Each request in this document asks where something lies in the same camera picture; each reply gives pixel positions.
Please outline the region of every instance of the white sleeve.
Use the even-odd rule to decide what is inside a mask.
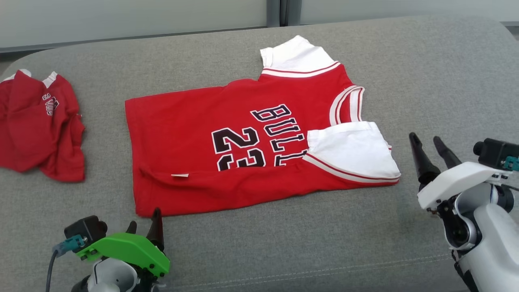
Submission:
[[[31,71],[29,71],[27,69],[20,69],[19,71],[21,71],[23,74],[31,77]],[[13,80],[15,78],[15,75],[16,75],[16,73],[11,75],[11,76],[9,76],[9,77],[7,77],[7,78],[5,78],[3,81]]]
[[[373,122],[338,124],[308,131],[304,160],[334,175],[366,183],[398,181],[400,171]]]
[[[311,72],[336,63],[322,47],[312,45],[300,35],[274,48],[261,49],[260,53],[263,67],[273,70]]]

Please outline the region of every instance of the connector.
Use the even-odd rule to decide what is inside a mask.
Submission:
[[[68,251],[75,250],[84,246],[86,241],[85,239],[86,238],[82,238],[81,235],[74,235],[70,238],[65,239],[65,241],[63,242],[54,245],[54,247],[52,247],[52,253],[57,251],[57,257],[61,257]]]
[[[517,157],[508,156],[503,162],[503,168],[511,171],[519,171],[519,159],[517,159]]]

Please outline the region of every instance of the striped trim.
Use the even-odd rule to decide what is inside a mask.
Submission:
[[[352,85],[339,93],[332,102],[330,107],[330,125],[335,126],[345,122],[361,122],[362,119],[362,96],[364,95],[364,87]],[[340,120],[340,109],[345,100],[349,101],[350,121]]]
[[[56,77],[58,74],[56,72],[52,72],[49,77],[47,77],[45,80],[43,80],[43,84],[45,84],[45,87],[49,88],[49,86],[56,81]]]
[[[25,75],[31,77],[31,71],[29,71],[29,70],[27,70],[27,69],[20,69],[19,71],[21,71],[23,74],[25,74]],[[13,79],[15,79],[15,75],[16,75],[16,73],[13,74],[13,75],[11,75],[11,76],[9,76],[9,77],[7,77],[7,78],[5,78],[3,81],[13,80]]]
[[[369,177],[369,176],[362,176],[359,174],[355,174],[353,172],[348,172],[340,168],[336,168],[331,166],[330,164],[327,164],[323,162],[322,160],[319,160],[315,156],[311,155],[310,153],[306,153],[305,156],[303,156],[303,160],[314,164],[315,166],[344,179],[356,181],[356,182],[363,182],[363,183],[392,183],[392,182],[398,182],[400,179],[400,175],[396,177],[389,177],[389,178],[382,178],[382,177]]]
[[[339,62],[335,62],[331,64],[330,66],[322,69],[317,69],[309,72],[301,72],[301,71],[284,71],[274,68],[265,67],[263,68],[262,74],[272,75],[272,76],[278,76],[278,77],[290,77],[290,78],[306,78],[306,77],[312,77],[319,74],[322,74],[324,72],[328,72],[330,70],[333,70],[337,68],[340,65]]]

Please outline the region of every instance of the red jersey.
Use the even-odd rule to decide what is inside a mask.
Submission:
[[[19,70],[0,83],[0,167],[33,167],[59,181],[85,179],[85,127],[70,83],[53,72],[39,81]]]
[[[364,88],[342,64],[300,36],[261,55],[258,80],[126,101],[139,215],[397,183],[377,126],[361,121]]]

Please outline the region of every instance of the couch cushion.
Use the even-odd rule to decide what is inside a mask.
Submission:
[[[324,47],[366,88],[363,119],[393,146],[401,182],[165,218],[171,272],[161,291],[465,289],[439,219],[419,208],[407,135],[417,132],[439,166],[434,135],[463,161],[476,161],[472,146],[484,138],[519,142],[519,45],[498,22],[456,16],[101,42],[16,61],[2,78],[20,68],[39,79],[56,71],[74,87],[86,126],[86,181],[0,169],[3,286],[42,290],[51,247],[79,218],[98,215],[109,233],[136,220],[146,234],[149,220],[134,213],[125,100],[257,78],[259,50],[296,34]],[[90,270],[73,254],[57,259],[52,291],[70,290]]]

